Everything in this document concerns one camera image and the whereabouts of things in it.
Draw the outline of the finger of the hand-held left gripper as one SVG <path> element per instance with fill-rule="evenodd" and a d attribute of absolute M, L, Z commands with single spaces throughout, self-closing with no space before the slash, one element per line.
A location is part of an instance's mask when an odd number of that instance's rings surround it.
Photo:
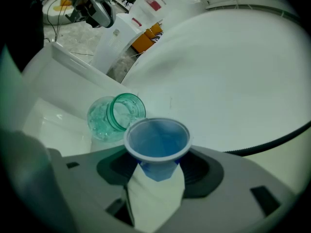
<path fill-rule="evenodd" d="M 110 3 L 97 0 L 89 0 L 86 3 L 88 17 L 86 23 L 93 28 L 110 28 L 116 20 L 116 12 Z"/>

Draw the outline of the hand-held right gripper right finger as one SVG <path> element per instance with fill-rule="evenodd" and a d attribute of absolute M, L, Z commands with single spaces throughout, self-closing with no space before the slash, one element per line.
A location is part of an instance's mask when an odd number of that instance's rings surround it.
<path fill-rule="evenodd" d="M 182 203 L 161 233 L 267 233 L 295 201 L 278 178 L 234 154 L 193 146 L 181 166 Z"/>

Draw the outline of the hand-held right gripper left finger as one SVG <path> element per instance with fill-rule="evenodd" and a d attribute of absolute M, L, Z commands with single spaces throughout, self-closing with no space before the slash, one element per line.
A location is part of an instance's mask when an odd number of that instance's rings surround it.
<path fill-rule="evenodd" d="M 77 227 L 133 227 L 127 184 L 137 166 L 125 147 L 63 157 L 49 149 L 57 183 Z"/>

